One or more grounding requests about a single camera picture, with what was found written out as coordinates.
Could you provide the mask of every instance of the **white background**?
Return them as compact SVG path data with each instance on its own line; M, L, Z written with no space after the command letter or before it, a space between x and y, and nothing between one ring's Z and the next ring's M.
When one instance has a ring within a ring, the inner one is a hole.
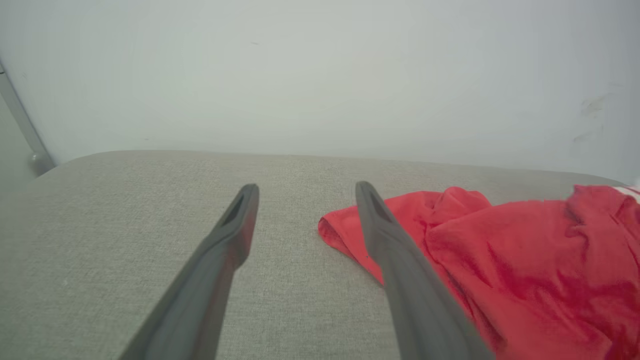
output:
M636 0L0 0L57 163L124 149L640 176Z

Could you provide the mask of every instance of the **gray upholstery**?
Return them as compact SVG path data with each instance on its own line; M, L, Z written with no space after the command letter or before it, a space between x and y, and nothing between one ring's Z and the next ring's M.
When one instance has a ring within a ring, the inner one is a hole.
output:
M179 151L66 163L0 202L0 358L114 359L245 183L260 186L250 256L236 273L219 359L392 359L383 289L317 234L325 213L448 186L493 204L560 199L571 173L404 161Z

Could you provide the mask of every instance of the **crumpled red cloth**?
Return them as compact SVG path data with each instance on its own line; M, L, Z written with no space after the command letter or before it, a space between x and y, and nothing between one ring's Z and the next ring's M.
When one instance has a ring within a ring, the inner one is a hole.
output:
M567 200L491 206L452 187L385 204L498 358L640 358L640 206L632 197L577 185ZM318 231L382 282L354 206L325 215Z

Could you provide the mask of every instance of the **red fabric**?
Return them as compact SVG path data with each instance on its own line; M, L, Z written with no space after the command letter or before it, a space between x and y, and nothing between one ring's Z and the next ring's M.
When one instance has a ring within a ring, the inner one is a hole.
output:
M386 200L501 359L640 358L640 206L608 186L491 206L449 188ZM355 207L320 219L382 282Z

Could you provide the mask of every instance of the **red garment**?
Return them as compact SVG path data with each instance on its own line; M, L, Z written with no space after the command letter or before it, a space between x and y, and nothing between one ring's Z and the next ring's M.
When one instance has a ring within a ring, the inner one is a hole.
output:
M577 185L566 201L491 206L479 192L449 188L385 204L498 358L640 358L633 198ZM382 282L354 206L325 215L318 231Z

